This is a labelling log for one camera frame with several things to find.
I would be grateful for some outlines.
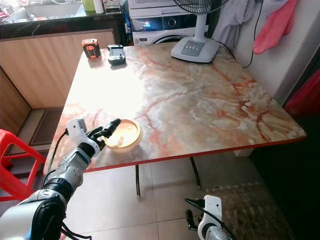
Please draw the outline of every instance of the gray cloth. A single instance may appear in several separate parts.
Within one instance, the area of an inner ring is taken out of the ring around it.
[[[212,38],[233,49],[239,38],[240,25],[255,12],[255,0],[229,0],[221,10]]]

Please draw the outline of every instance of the red plastic chair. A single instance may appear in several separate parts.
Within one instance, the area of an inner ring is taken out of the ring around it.
[[[26,153],[12,156],[5,156],[6,149],[9,145],[14,144],[24,150]],[[35,162],[29,174],[26,184],[23,184],[6,168],[12,166],[10,159],[33,157]],[[5,190],[11,196],[0,197],[0,202],[10,200],[24,200],[28,198],[33,192],[33,183],[36,178],[38,168],[41,163],[45,163],[46,158],[35,151],[28,144],[17,138],[11,132],[0,129],[0,188]]]

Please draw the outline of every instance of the cabinet door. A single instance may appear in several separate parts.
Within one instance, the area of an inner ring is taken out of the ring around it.
[[[114,44],[111,31],[35,37],[0,42],[0,65],[33,109],[65,105],[83,52],[83,39],[101,48]]]
[[[0,129],[17,135],[31,108],[0,68]]]

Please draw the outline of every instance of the fan base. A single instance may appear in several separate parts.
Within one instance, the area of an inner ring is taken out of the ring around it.
[[[220,44],[213,39],[196,39],[194,36],[182,38],[171,50],[171,56],[177,59],[210,63],[216,56]]]

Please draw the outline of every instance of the marble table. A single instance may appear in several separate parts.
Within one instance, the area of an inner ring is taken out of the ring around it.
[[[209,64],[172,58],[175,43],[125,47],[126,64],[88,61],[83,53],[57,126],[44,173],[59,136],[72,118],[88,130],[115,118],[134,119],[142,140],[126,154],[105,147],[87,172],[202,154],[290,143],[306,133],[274,99],[221,48]],[[65,136],[55,169],[76,145]]]

